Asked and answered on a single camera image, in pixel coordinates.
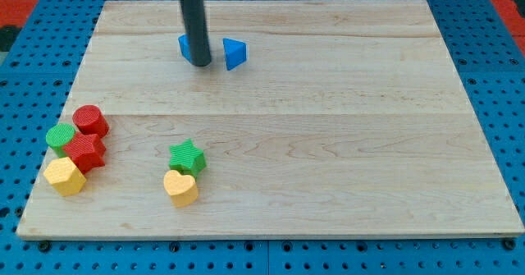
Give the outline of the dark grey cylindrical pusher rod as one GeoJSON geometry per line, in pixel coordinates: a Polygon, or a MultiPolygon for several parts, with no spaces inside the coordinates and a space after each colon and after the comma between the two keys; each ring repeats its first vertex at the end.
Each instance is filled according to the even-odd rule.
{"type": "Polygon", "coordinates": [[[189,42],[191,64],[207,66],[211,63],[211,51],[208,41],[208,27],[204,9],[204,0],[179,0],[189,42]]]}

